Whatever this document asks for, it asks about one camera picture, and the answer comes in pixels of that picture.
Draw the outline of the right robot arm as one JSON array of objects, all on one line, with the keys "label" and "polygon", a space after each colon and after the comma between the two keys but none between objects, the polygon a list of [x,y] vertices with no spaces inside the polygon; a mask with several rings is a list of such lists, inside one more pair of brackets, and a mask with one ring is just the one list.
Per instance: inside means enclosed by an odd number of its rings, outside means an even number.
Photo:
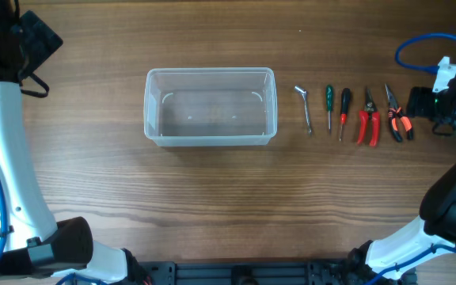
[{"label": "right robot arm", "polygon": [[[412,88],[405,116],[456,131],[456,65],[443,57],[431,88]],[[343,284],[409,284],[412,269],[456,253],[456,163],[425,194],[418,216],[389,237],[353,249],[339,266]]]}]

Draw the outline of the clear plastic container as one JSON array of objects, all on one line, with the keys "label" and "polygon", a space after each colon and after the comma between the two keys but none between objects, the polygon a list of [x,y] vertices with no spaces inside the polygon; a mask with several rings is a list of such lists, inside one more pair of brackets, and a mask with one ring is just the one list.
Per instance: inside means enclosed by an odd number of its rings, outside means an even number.
[{"label": "clear plastic container", "polygon": [[143,126],[160,147],[264,146],[278,129],[274,72],[268,67],[150,70]]}]

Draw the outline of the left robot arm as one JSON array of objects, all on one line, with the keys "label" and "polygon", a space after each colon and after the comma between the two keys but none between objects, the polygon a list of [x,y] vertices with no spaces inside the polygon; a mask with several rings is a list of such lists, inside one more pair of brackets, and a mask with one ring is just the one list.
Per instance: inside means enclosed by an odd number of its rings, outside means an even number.
[{"label": "left robot arm", "polygon": [[150,273],[128,250],[94,241],[84,218],[57,221],[38,185],[25,137],[22,83],[35,79],[62,44],[34,12],[0,1],[0,279],[150,284]]}]

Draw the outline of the orange black needle-nose pliers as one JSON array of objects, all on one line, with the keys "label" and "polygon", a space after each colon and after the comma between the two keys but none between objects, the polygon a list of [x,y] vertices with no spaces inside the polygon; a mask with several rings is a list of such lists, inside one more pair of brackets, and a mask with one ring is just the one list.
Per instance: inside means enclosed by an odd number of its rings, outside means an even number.
[{"label": "orange black needle-nose pliers", "polygon": [[397,103],[395,96],[391,88],[385,84],[386,96],[388,100],[388,117],[389,117],[389,130],[391,135],[396,142],[401,143],[403,141],[402,136],[399,133],[397,121],[400,120],[405,128],[405,135],[407,140],[414,139],[414,130],[412,127],[411,120],[405,115],[402,107]]}]

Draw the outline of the red handled snips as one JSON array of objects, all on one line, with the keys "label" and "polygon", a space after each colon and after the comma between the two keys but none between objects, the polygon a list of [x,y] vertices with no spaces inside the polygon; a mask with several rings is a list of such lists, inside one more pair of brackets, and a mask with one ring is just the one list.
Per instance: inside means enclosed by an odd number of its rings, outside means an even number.
[{"label": "red handled snips", "polygon": [[369,145],[372,147],[376,147],[379,141],[381,116],[371,95],[371,91],[368,87],[365,88],[364,106],[363,109],[359,111],[359,118],[360,127],[357,144],[361,145],[363,143],[368,126],[369,124],[371,124],[370,129],[372,133]]}]

